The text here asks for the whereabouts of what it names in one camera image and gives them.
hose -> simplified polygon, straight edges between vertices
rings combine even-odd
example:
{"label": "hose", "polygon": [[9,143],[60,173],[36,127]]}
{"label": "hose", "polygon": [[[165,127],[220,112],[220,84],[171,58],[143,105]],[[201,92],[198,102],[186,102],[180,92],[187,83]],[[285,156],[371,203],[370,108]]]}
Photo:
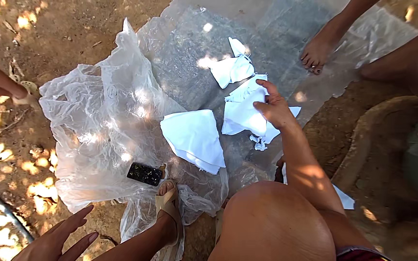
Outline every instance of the hose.
{"label": "hose", "polygon": [[27,228],[20,222],[20,220],[17,219],[17,217],[11,211],[11,207],[7,203],[3,202],[1,199],[0,210],[12,219],[12,223],[15,225],[16,228],[19,229],[20,233],[24,235],[24,237],[28,240],[29,243],[33,242],[33,236],[30,234],[30,232],[28,232]]}

hand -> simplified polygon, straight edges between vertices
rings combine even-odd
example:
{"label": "hand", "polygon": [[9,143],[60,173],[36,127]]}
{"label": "hand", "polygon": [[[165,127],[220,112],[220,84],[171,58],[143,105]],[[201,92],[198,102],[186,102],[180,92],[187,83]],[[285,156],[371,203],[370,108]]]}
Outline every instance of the hand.
{"label": "hand", "polygon": [[269,95],[266,96],[267,103],[254,102],[254,108],[278,130],[296,123],[287,101],[278,93],[277,86],[264,80],[256,80],[256,83],[266,88]]}
{"label": "hand", "polygon": [[63,254],[62,247],[69,235],[86,223],[84,218],[92,210],[93,205],[88,206],[57,223],[24,248],[12,261],[75,261],[96,240],[98,232],[84,236]]}

black phone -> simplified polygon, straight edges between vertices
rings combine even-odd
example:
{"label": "black phone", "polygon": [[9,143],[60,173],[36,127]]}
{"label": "black phone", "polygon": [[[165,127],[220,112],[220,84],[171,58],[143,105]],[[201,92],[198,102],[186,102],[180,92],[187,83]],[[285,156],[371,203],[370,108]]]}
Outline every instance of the black phone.
{"label": "black phone", "polygon": [[154,187],[159,185],[161,176],[162,170],[153,169],[136,162],[132,163],[127,173],[127,178],[131,178],[133,180],[140,181]]}

folded white cloth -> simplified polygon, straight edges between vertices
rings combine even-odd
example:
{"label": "folded white cloth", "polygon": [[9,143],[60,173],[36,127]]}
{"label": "folded white cloth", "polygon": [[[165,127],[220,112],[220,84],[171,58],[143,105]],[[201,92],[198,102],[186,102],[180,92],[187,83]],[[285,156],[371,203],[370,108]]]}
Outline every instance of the folded white cloth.
{"label": "folded white cloth", "polygon": [[229,37],[234,58],[226,58],[210,65],[210,71],[222,89],[229,83],[239,82],[254,74],[251,60],[244,53],[246,47],[238,39]]}
{"label": "folded white cloth", "polygon": [[225,168],[216,119],[212,110],[173,113],[161,121],[164,138],[172,151],[213,175]]}
{"label": "folded white cloth", "polygon": [[[244,82],[240,87],[230,92],[230,96],[225,97],[224,124],[222,134],[234,135],[243,130],[249,130],[257,137],[251,135],[250,140],[256,142],[254,148],[258,151],[267,149],[269,144],[280,131],[253,106],[253,102],[265,102],[267,90],[256,83],[257,79],[267,80],[267,74],[255,74],[252,78]],[[296,117],[301,107],[289,107],[293,116]]]}

fingernail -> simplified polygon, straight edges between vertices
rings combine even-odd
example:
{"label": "fingernail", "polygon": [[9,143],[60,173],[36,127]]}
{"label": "fingernail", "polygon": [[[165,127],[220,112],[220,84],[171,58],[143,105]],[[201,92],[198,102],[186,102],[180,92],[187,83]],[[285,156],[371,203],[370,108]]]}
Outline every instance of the fingernail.
{"label": "fingernail", "polygon": [[88,242],[90,242],[90,244],[93,243],[97,239],[98,235],[99,235],[98,232],[95,232],[92,235],[90,235],[90,237],[88,238]]}

